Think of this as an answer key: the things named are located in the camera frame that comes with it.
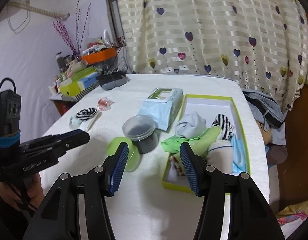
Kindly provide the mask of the left hand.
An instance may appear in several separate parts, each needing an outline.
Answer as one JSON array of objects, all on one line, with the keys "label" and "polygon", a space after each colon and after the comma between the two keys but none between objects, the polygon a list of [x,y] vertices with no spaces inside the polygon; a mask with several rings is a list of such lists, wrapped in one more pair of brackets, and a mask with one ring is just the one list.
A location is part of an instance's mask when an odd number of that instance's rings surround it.
[{"label": "left hand", "polygon": [[[42,200],[44,199],[41,177],[39,173],[36,173],[32,175],[31,178],[32,183],[28,188],[27,194],[30,198],[31,205],[38,208]],[[6,204],[9,204],[17,211],[20,211],[20,208],[17,206],[17,203],[21,202],[21,193],[18,189],[16,189],[14,185],[11,185],[11,187],[8,186],[7,183],[0,182],[0,197],[4,202],[6,202]]]}]

